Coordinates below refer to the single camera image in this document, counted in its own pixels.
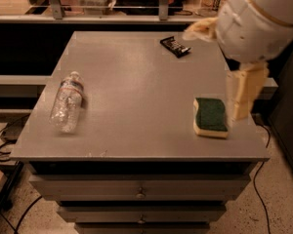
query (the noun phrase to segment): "concrete floor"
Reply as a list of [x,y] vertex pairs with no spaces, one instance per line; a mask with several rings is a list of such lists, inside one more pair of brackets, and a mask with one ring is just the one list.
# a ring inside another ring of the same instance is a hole
[[[266,144],[267,132],[258,127],[257,133]],[[257,176],[258,190],[268,209],[271,233],[293,234],[293,173],[273,136],[268,151],[271,159]],[[251,173],[252,180],[258,167]],[[39,196],[28,183],[28,177],[29,171],[23,170],[21,180],[11,195],[14,205],[10,210],[2,212],[13,226],[17,225],[25,209]],[[209,234],[268,233],[265,211],[253,183],[249,183],[237,200],[228,202],[226,206],[228,210],[225,214],[217,222],[211,223]],[[73,224],[62,220],[56,210],[55,202],[41,199],[23,220],[20,234],[76,234]],[[0,215],[0,234],[10,233],[14,231]]]

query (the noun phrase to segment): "clear water bottle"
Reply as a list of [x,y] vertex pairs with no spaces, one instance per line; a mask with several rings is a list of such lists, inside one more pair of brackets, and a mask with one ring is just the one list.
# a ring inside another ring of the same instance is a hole
[[50,122],[63,133],[73,133],[83,98],[83,81],[78,72],[71,72],[61,82],[51,111]]

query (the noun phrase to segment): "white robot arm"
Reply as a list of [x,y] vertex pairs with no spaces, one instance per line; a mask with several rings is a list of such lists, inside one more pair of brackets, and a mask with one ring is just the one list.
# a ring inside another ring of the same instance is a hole
[[186,29],[185,39],[216,39],[228,59],[240,62],[228,72],[231,118],[247,117],[269,75],[267,60],[293,41],[293,0],[227,0],[216,18]]

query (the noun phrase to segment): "metal table surface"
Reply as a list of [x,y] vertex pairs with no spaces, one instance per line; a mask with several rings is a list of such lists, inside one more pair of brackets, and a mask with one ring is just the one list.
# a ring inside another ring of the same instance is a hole
[[[175,36],[190,54],[176,58],[159,40]],[[64,76],[78,71],[87,107],[74,135],[49,124]],[[217,43],[182,32],[75,32],[33,109],[11,158],[20,161],[258,162],[269,154],[252,120],[227,139],[197,136],[193,100],[226,101],[226,61]]]

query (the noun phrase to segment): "green sponge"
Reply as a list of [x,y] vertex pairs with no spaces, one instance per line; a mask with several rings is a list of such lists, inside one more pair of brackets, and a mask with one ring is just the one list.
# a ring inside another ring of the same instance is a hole
[[206,137],[228,136],[225,121],[225,105],[218,98],[197,97],[193,103],[196,109],[193,127],[197,135]]

